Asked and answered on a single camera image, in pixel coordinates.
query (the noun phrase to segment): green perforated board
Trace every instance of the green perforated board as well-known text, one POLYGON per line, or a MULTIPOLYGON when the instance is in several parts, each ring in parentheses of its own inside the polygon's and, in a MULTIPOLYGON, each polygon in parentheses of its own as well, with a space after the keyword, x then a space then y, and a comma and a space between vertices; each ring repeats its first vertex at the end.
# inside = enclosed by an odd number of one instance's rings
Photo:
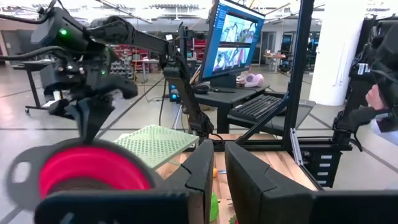
POLYGON ((198 142, 198 136, 158 125, 146 126, 131 134, 122 134, 115 140, 116 144, 134 153, 153 169, 159 168, 193 143, 198 145, 198 142))

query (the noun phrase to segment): monitor stand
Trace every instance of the monitor stand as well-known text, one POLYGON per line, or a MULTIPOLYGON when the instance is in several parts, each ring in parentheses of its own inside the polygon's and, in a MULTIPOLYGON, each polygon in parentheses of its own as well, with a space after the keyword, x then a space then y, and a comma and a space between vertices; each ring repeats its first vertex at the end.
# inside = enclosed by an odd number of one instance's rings
POLYGON ((210 80, 210 86, 213 88, 236 88, 236 74, 230 73, 222 77, 210 80))

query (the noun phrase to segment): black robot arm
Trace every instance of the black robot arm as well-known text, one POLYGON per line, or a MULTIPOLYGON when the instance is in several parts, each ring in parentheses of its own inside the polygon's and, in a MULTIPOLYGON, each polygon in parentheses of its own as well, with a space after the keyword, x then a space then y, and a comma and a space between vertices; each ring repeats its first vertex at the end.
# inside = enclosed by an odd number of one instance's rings
POLYGON ((157 52, 160 55, 160 66, 164 77, 170 84, 175 85, 187 108, 190 128, 202 139, 208 138, 214 126, 207 115, 201 111, 190 86, 188 65, 173 44, 136 30, 128 21, 118 16, 93 21, 90 27, 92 28, 87 30, 89 35, 102 44, 129 44, 157 52))

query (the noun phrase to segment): monitor screen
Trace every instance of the monitor screen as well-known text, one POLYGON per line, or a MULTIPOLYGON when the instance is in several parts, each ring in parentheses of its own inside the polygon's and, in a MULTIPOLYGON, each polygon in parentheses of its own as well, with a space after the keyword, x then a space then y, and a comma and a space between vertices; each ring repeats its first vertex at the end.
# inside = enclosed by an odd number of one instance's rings
POLYGON ((219 0, 212 10, 201 78, 249 70, 265 15, 227 0, 219 0))

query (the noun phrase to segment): orange object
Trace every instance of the orange object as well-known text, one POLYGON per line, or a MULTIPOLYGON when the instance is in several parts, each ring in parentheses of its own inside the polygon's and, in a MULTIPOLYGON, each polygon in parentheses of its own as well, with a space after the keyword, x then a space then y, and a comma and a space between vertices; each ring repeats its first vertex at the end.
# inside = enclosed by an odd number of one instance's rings
POLYGON ((213 168, 213 178, 217 176, 218 170, 216 168, 213 168))

